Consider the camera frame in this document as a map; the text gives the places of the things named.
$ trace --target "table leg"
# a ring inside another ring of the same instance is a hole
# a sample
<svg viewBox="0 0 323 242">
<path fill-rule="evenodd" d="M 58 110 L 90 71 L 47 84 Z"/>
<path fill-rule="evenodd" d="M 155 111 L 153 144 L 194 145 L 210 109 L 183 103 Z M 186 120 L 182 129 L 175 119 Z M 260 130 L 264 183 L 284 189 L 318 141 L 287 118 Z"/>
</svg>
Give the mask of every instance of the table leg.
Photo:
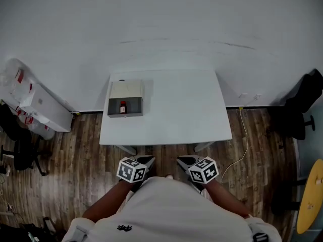
<svg viewBox="0 0 323 242">
<path fill-rule="evenodd" d="M 210 146 L 212 143 L 214 142 L 207 142 L 207 143 L 199 143 L 195 148 L 194 148 L 194 151 L 195 152 L 198 152 L 200 150 L 203 150 L 204 148 Z"/>
<path fill-rule="evenodd" d="M 274 215 L 281 215 L 286 210 L 298 211 L 300 202 L 292 202 L 292 187 L 306 184 L 306 179 L 297 181 L 284 181 L 274 191 L 272 199 L 272 212 Z"/>
<path fill-rule="evenodd" d="M 131 155 L 137 155 L 137 151 L 131 146 L 124 146 L 124 145 L 116 145 L 116 146 L 124 150 L 125 152 L 128 152 Z"/>
</svg>

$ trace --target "person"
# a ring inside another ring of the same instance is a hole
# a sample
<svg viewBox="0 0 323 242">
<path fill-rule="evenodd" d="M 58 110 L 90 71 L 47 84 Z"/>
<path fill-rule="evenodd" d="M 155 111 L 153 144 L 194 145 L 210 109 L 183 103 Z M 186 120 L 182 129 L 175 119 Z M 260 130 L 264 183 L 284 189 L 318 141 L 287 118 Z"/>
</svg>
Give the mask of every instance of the person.
<svg viewBox="0 0 323 242">
<path fill-rule="evenodd" d="M 181 163 L 184 171 L 192 165 Z M 120 180 L 81 218 L 72 221 L 63 242 L 282 241 L 273 226 L 252 217 L 215 179 L 202 185 L 213 202 L 171 176 L 150 177 L 140 185 Z M 137 191 L 117 213 L 136 186 Z"/>
<path fill-rule="evenodd" d="M 10 174 L 10 165 L 5 165 L 3 164 L 2 166 L 0 166 L 0 174 L 5 174 L 6 176 L 9 176 Z"/>
</svg>

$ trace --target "chair leg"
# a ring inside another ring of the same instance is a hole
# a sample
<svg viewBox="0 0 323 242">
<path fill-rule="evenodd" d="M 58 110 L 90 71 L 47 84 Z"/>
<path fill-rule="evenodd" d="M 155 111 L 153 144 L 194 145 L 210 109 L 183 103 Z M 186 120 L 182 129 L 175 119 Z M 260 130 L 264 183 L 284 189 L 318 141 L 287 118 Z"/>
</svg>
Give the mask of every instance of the chair leg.
<svg viewBox="0 0 323 242">
<path fill-rule="evenodd" d="M 38 137 L 37 137 L 37 140 L 36 140 L 36 143 L 35 143 L 35 145 L 34 145 L 34 149 L 37 151 L 38 150 L 38 148 L 39 148 L 39 142 L 40 142 L 40 140 L 42 140 L 42 137 L 39 135 Z"/>
<path fill-rule="evenodd" d="M 46 173 L 41 171 L 41 168 L 40 168 L 40 165 L 39 165 L 39 161 L 38 161 L 37 156 L 35 157 L 34 161 L 35 161 L 35 163 L 36 163 L 36 166 L 37 166 L 37 168 L 38 168 L 38 170 L 39 170 L 40 174 L 41 174 L 42 176 L 46 176 Z"/>
<path fill-rule="evenodd" d="M 12 155 L 12 156 L 15 156 L 15 153 L 12 152 L 12 151 L 6 151 L 6 150 L 4 150 L 4 146 L 1 145 L 1 148 L 0 148 L 0 161 L 3 160 L 4 155 Z"/>
<path fill-rule="evenodd" d="M 310 116 L 311 120 L 310 121 L 307 121 L 304 123 L 305 126 L 312 126 L 312 130 L 315 131 L 315 122 L 314 122 L 314 118 L 313 116 L 311 115 Z"/>
</svg>

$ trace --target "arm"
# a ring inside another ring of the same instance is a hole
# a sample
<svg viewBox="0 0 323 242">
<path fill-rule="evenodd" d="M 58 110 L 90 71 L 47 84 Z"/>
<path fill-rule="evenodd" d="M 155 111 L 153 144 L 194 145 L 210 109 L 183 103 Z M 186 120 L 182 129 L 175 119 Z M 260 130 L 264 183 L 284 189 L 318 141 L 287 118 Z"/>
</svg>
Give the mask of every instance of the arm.
<svg viewBox="0 0 323 242">
<path fill-rule="evenodd" d="M 243 203 L 221 186 L 215 179 L 205 184 L 204 187 L 210 194 L 213 202 L 223 209 L 238 214 L 243 218 L 248 218 L 249 214 L 251 214 Z"/>
<path fill-rule="evenodd" d="M 100 200 L 88 208 L 82 217 L 97 222 L 114 215 L 133 186 L 134 183 L 124 180 L 118 182 Z"/>
</svg>

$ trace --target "black office chair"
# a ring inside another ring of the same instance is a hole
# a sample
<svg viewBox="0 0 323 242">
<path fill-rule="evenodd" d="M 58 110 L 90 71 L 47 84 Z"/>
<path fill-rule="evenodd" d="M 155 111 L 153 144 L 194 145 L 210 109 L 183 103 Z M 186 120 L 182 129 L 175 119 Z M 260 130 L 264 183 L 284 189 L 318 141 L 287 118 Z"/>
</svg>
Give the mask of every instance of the black office chair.
<svg viewBox="0 0 323 242">
<path fill-rule="evenodd" d="M 31 133 L 28 129 L 18 125 L 16 117 L 11 113 L 8 105 L 0 105 L 0 126 L 8 137 L 15 141 L 14 151 L 4 150 L 4 146 L 0 148 L 0 161 L 3 160 L 3 155 L 12 155 L 14 157 L 14 166 L 16 170 L 25 170 L 32 168 L 32 163 L 35 161 L 37 168 L 42 176 L 46 173 L 41 171 L 38 155 L 51 155 L 50 152 L 38 152 L 39 141 L 42 139 L 38 136 L 35 145 L 32 144 Z"/>
<path fill-rule="evenodd" d="M 322 95 L 322 89 L 323 76 L 317 69 L 304 75 L 297 94 L 287 99 L 285 106 L 269 109 L 275 130 L 285 136 L 305 140 L 305 127 L 312 126 L 315 131 L 315 122 L 313 116 L 310 116 L 310 121 L 305 122 L 303 113 Z"/>
</svg>

